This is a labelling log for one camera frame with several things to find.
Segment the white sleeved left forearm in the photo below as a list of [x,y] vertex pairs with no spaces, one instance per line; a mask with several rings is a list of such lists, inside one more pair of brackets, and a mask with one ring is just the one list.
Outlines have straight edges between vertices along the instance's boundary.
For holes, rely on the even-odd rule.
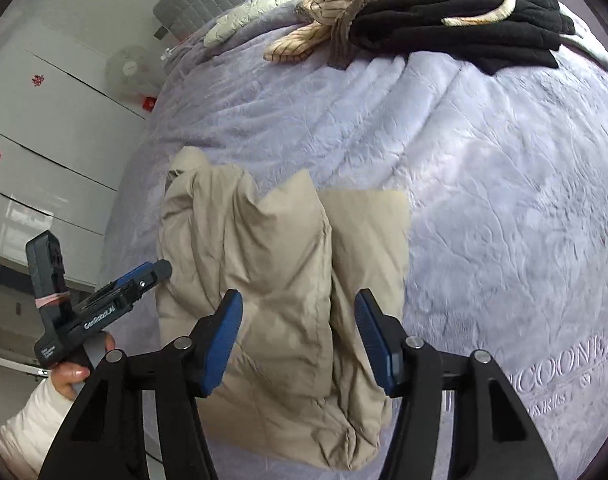
[[72,401],[50,378],[34,389],[25,406],[0,426],[0,479],[37,479]]

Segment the left hand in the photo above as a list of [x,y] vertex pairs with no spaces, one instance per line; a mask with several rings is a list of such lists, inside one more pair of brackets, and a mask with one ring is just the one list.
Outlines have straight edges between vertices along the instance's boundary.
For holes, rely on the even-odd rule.
[[76,386],[83,385],[90,376],[91,370],[74,362],[63,362],[50,370],[50,382],[55,391],[60,393],[69,401],[74,401],[77,396]]

